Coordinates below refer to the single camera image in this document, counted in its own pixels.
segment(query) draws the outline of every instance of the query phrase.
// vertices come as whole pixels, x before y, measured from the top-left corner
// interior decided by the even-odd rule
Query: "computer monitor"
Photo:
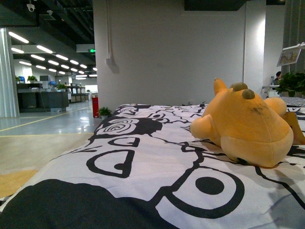
[[[20,82],[25,83],[25,78],[23,76],[18,76],[20,79]]]
[[[39,78],[39,81],[49,81],[49,76],[48,75],[41,75]]]

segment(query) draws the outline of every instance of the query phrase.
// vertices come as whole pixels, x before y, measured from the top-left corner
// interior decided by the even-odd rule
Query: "potted plant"
[[[108,118],[111,115],[111,110],[108,107],[102,107],[99,109],[99,116],[102,120]]]
[[[20,80],[19,77],[15,76],[15,79],[16,79],[16,82],[17,82],[17,83],[20,83],[21,80]]]
[[[65,92],[67,88],[68,88],[68,87],[67,87],[66,85],[61,84],[61,83],[59,83],[59,84],[57,85],[57,89],[58,89],[59,91],[61,91],[61,92]]]
[[[288,94],[289,97],[305,95],[305,73],[286,73],[279,80],[276,91],[281,96]]]
[[[36,76],[29,75],[29,76],[28,76],[28,81],[29,81],[30,83],[35,83],[35,82],[38,81],[38,80],[37,80]]]

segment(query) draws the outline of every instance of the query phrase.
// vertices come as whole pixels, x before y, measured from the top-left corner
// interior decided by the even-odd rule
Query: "plush toy arm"
[[[286,112],[283,119],[290,125],[294,133],[293,145],[305,145],[305,137],[299,126],[296,114],[293,112]]]
[[[279,116],[283,117],[287,111],[287,105],[280,97],[271,97],[264,100]]]
[[[213,118],[209,114],[195,119],[191,123],[191,134],[197,138],[209,138],[213,130],[212,121]]]

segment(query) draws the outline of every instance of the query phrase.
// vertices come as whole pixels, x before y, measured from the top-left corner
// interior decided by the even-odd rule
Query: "picture frame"
[[[299,58],[300,52],[301,49],[282,51],[277,63],[277,67],[296,63],[297,59]]]

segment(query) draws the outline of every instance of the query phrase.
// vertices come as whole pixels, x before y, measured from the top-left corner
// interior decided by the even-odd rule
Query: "bed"
[[[305,147],[275,168],[189,132],[206,104],[124,104],[0,208],[0,228],[304,228]],[[305,130],[305,108],[289,107]]]

